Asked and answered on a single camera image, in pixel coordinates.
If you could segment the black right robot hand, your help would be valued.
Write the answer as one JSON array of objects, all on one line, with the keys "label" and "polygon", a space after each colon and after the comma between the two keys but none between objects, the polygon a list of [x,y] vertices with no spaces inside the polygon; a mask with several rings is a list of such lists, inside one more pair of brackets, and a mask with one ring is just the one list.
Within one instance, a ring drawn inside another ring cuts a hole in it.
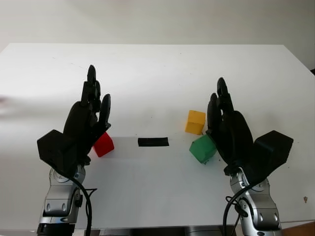
[{"label": "black right robot hand", "polygon": [[253,138],[244,116],[234,109],[224,78],[210,96],[206,134],[227,164],[225,175],[232,175],[249,162]]}]

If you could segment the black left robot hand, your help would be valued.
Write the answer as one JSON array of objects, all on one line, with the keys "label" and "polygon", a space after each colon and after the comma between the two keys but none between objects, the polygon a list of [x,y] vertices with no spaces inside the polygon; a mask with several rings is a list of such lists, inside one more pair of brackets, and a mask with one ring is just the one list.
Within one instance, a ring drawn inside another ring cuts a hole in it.
[{"label": "black left robot hand", "polygon": [[88,153],[94,143],[111,127],[108,122],[111,109],[111,96],[102,99],[96,70],[89,66],[87,80],[83,84],[81,100],[74,103],[64,125],[63,133],[77,144],[78,164],[89,165]]}]

